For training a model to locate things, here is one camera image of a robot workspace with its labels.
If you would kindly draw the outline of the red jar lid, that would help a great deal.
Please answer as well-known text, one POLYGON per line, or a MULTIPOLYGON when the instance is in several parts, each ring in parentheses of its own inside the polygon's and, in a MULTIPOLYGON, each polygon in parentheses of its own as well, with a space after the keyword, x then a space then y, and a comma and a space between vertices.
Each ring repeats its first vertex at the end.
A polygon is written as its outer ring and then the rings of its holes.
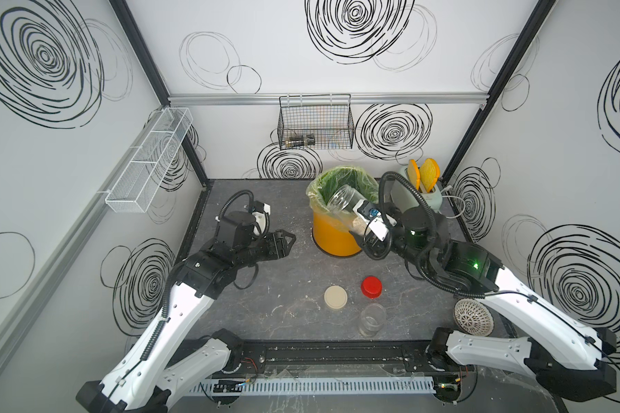
POLYGON ((383 285, 379 278, 368 276, 363 279, 360 285, 362 294, 369 299, 379 298, 383 291, 383 285))

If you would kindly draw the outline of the beige lidded oatmeal jar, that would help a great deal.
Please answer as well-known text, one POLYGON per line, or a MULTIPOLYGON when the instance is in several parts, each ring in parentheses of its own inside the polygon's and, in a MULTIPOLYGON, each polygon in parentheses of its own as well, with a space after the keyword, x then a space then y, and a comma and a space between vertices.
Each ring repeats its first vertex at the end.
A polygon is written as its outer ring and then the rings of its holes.
POLYGON ((363 236, 367 225, 376 216, 371 210, 375 205, 350 185, 343 185, 331 197, 327 208, 331 215, 350 232, 363 236))

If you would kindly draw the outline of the beige jar lid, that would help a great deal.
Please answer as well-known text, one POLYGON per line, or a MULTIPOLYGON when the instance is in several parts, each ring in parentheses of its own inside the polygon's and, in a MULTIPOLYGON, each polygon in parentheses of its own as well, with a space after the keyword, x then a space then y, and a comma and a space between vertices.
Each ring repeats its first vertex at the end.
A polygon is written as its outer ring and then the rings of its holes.
POLYGON ((325 290, 324 301, 328 308, 341 310, 348 302, 348 294, 341 286, 333 285, 325 290))

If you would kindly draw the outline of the clear jar with oatmeal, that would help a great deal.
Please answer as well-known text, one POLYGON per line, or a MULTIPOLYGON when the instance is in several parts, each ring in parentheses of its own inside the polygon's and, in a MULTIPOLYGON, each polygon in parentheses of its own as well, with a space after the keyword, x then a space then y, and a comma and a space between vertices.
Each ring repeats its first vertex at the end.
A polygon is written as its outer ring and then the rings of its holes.
POLYGON ((366 306, 360 314, 358 331, 362 337, 375 337, 387 321, 386 309, 380 304, 366 306))

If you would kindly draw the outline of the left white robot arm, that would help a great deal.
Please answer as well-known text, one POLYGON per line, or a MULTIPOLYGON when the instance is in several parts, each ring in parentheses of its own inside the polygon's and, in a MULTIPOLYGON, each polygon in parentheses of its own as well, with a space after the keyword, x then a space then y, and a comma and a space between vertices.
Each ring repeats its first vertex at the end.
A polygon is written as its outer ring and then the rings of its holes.
POLYGON ((237 370, 244 342, 226 329, 179 361, 173 357, 239 270, 286 258, 295 242, 291 232, 258 229, 252 213, 221 218, 215 236, 173 268, 158 314, 134 347, 102 380, 85 383, 77 402, 89 412, 167 412, 201 380, 237 370))

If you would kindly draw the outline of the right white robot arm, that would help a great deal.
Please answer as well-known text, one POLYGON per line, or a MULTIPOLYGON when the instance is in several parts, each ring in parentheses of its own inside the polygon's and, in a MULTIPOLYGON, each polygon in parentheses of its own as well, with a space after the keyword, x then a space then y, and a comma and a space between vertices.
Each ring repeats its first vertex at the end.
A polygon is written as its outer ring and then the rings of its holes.
POLYGON ((368 256, 379 259, 392 252, 434 287, 496 311, 523 332, 504 339, 439 327, 425 351, 433 368, 472 365, 517 373, 575 402, 616 392, 610 356, 617 345, 611 330, 584 325, 558 310, 499 258, 477 244, 452 239, 444 217, 430 209, 392 208, 384 216, 365 206, 354 212, 347 221, 350 232, 368 256))

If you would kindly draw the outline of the orange trash bin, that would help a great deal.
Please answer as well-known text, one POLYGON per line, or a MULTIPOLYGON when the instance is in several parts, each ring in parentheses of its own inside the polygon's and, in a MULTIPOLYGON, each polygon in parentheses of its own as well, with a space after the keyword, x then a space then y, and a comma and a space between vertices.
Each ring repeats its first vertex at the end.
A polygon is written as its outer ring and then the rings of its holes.
POLYGON ((327 255, 348 258, 362 250, 347 228, 323 213, 313 213, 313 241, 327 255))

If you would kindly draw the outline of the mint green toaster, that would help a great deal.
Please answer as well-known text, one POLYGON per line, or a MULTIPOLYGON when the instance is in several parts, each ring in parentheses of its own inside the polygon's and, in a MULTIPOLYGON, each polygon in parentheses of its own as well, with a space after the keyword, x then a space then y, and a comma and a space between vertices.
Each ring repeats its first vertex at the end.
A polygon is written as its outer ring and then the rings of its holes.
MULTIPOLYGON (((409 193, 399 182, 392 181, 391 184, 391 201, 397 206, 397 208, 399 208, 399 210, 404 212, 409 208, 419 206, 418 201, 416 201, 413 195, 409 193)), ((421 182, 418 191, 420 191, 420 194, 422 194, 428 206, 434 212, 439 213, 443 203, 443 196, 440 190, 437 187, 434 187, 431 192, 427 192, 424 184, 421 182)))

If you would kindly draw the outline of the green plastic bin liner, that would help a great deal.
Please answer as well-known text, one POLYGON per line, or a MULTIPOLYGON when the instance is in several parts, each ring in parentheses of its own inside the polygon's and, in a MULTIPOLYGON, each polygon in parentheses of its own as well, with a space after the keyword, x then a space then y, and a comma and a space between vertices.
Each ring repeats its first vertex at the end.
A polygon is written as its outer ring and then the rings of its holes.
POLYGON ((378 203, 379 183, 365 169, 354 165, 331 168, 318 175, 306 189, 309 206, 315 217, 325 220, 330 227, 339 232, 347 232, 347 227, 331 215, 328 203, 346 184, 356 189, 368 201, 378 203))

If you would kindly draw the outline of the left yellow toast slice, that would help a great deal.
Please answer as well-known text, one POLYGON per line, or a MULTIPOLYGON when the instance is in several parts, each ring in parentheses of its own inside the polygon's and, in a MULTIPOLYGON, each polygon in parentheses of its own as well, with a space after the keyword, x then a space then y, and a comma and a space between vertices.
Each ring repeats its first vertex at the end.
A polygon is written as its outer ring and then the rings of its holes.
POLYGON ((420 168, 415 159, 409 159, 406 167, 406 174, 409 182, 413 184, 413 187, 416 190, 420 189, 421 178, 420 178, 420 168))

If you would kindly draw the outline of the yellow toast slice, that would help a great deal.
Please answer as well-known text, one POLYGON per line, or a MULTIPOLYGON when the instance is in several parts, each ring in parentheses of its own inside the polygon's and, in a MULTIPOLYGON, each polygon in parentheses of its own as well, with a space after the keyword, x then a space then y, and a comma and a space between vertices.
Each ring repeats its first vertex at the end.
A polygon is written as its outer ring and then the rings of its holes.
POLYGON ((420 189, 421 178, 420 178, 420 168, 415 159, 409 159, 406 167, 406 174, 409 182, 413 184, 413 187, 416 190, 420 189))
POLYGON ((441 175, 437 161, 433 158, 427 158, 418 170, 420 171, 420 182, 425 191, 427 193, 432 192, 441 175))

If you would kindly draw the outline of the right yellow toast slice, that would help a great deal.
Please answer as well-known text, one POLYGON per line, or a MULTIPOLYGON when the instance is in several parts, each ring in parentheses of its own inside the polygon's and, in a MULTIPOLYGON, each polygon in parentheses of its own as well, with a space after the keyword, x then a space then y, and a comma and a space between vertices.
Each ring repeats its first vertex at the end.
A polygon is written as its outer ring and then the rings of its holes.
POLYGON ((437 161, 433 158, 427 158, 418 170, 420 171, 420 182, 425 191, 427 193, 432 192, 441 175, 437 161))

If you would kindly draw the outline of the dark item in basket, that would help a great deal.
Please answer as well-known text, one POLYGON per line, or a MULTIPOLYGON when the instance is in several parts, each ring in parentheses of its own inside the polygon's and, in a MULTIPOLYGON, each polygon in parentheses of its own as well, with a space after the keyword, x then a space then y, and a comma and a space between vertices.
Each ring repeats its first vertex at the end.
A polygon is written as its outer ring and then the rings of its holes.
POLYGON ((310 146, 315 146, 315 144, 316 139, 313 134, 295 134, 284 141, 284 146, 288 149, 308 148, 310 146))

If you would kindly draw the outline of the patterned white bowl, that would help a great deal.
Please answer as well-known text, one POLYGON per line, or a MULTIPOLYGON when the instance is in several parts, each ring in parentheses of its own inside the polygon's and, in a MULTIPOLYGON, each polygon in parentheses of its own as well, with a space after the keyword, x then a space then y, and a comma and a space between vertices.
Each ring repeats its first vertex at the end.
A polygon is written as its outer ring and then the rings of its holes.
POLYGON ((463 332, 487 337, 494 332, 494 318, 484 304, 475 299, 460 299, 453 308, 453 318, 463 332))

